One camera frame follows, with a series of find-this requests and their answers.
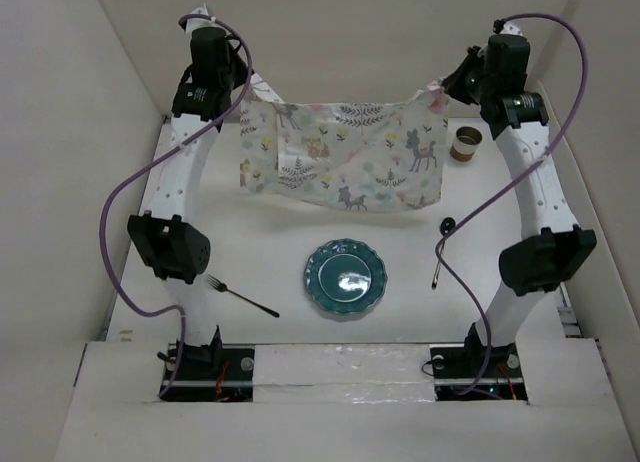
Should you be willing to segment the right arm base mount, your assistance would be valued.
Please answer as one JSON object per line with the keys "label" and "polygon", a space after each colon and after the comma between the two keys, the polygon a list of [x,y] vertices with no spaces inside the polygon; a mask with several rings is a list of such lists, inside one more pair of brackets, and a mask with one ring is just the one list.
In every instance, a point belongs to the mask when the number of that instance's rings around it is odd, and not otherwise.
{"label": "right arm base mount", "polygon": [[432,378],[439,402],[528,400],[514,344],[492,348],[486,365],[484,360],[483,349],[472,354],[462,344],[436,344],[421,371]]}

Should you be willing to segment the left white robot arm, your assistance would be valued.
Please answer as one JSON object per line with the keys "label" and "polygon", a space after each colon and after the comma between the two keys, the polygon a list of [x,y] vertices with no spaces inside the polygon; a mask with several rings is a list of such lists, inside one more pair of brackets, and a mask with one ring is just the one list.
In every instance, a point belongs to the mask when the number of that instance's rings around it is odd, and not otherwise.
{"label": "left white robot arm", "polygon": [[208,379],[222,369],[223,355],[209,345],[211,329],[197,330],[211,243],[196,227],[196,199],[210,149],[241,103],[232,94],[247,93],[252,67],[239,53],[241,38],[221,26],[207,6],[192,10],[179,25],[190,37],[191,62],[171,106],[172,154],[159,164],[156,191],[142,213],[130,217],[127,230],[143,263],[186,313],[184,348],[169,349],[162,360],[169,365],[188,360],[196,375]]}

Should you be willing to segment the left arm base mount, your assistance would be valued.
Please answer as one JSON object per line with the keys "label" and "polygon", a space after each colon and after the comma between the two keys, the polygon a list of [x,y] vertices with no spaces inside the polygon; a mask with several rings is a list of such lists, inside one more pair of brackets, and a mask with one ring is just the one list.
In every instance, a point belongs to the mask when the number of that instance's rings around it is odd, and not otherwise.
{"label": "left arm base mount", "polygon": [[170,384],[177,355],[176,345],[170,344],[166,353],[157,354],[164,363],[159,398],[165,402],[252,402],[255,354],[254,346],[222,345],[211,358],[208,346],[186,346]]}

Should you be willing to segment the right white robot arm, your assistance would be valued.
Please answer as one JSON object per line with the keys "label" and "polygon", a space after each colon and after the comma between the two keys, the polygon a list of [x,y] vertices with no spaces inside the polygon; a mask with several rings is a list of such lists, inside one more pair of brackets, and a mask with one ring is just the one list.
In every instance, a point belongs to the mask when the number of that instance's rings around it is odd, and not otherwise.
{"label": "right white robot arm", "polygon": [[511,15],[495,21],[483,47],[471,47],[461,65],[442,82],[452,99],[480,108],[511,180],[458,223],[463,228],[509,191],[516,195],[520,242],[498,258],[499,288],[480,312],[458,359],[473,375],[494,369],[537,303],[571,279],[597,244],[580,227],[557,175],[552,153],[563,137],[549,135],[540,94],[526,90],[530,44]]}

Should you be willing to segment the animal print cloth napkin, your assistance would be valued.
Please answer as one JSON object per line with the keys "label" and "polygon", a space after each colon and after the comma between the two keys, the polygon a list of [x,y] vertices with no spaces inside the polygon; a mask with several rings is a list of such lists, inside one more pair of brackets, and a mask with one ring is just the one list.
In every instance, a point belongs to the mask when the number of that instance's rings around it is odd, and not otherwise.
{"label": "animal print cloth napkin", "polygon": [[259,76],[240,105],[240,185],[336,210],[421,210],[441,199],[449,98],[294,104]]}

